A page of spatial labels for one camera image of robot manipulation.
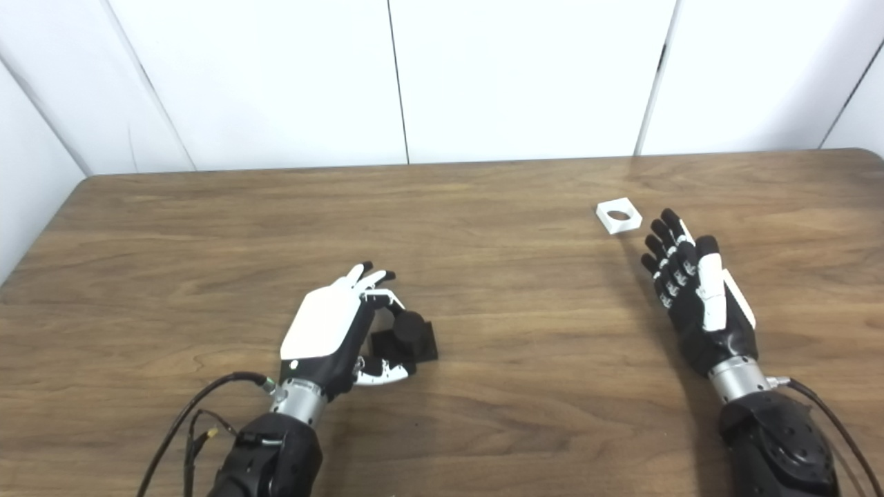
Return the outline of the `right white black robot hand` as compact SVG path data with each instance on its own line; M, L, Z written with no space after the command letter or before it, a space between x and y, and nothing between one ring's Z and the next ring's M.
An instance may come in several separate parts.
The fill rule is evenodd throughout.
M695 238L666 208L651 223L645 246L641 263L692 370L706 375L732 358L760 357L755 315L725 268L714 236Z

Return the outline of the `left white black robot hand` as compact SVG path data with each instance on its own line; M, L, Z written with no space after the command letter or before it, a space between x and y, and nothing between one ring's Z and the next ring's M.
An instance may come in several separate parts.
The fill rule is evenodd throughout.
M279 349L279 381L309 383L328 402L355 386L382 386L417 372L414 362L374 358L362 353L379 309L400 315L406 307L383 285L393 271L354 265L331 284L304 296Z

